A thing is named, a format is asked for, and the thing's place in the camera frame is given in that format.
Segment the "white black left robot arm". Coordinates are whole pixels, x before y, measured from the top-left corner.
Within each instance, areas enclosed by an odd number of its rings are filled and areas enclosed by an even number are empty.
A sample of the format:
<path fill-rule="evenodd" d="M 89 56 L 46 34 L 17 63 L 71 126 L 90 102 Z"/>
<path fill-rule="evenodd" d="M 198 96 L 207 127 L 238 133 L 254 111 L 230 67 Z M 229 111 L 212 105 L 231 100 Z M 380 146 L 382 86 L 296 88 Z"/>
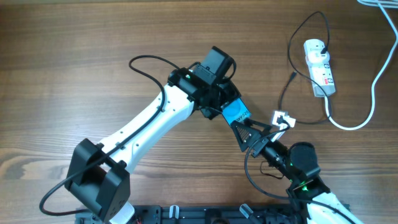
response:
<path fill-rule="evenodd" d="M 175 67 L 158 97 L 118 132 L 74 149 L 65 188 L 103 223 L 127 223 L 135 213 L 128 202 L 130 175 L 160 138 L 195 111 L 209 120 L 241 95 L 227 76 L 236 62 L 212 47 L 202 62 Z"/>

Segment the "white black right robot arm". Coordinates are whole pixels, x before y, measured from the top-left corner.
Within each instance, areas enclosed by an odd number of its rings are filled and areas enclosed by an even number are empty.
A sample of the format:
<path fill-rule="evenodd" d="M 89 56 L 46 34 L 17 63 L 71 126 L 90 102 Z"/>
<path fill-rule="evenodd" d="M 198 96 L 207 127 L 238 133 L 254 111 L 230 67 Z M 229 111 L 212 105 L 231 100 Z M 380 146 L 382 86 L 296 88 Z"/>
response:
<path fill-rule="evenodd" d="M 361 223 L 320 178 L 321 169 L 313 144 L 297 142 L 286 147 L 279 137 L 292 128 L 293 123 L 281 116 L 274 125 L 279 130 L 272 132 L 270 125 L 252 119 L 230 124 L 241 150 L 246 153 L 244 171 L 251 185 L 268 197 L 288 201 L 305 223 Z M 290 181 L 286 196 L 266 192 L 252 179 L 248 160 L 258 156 Z"/>

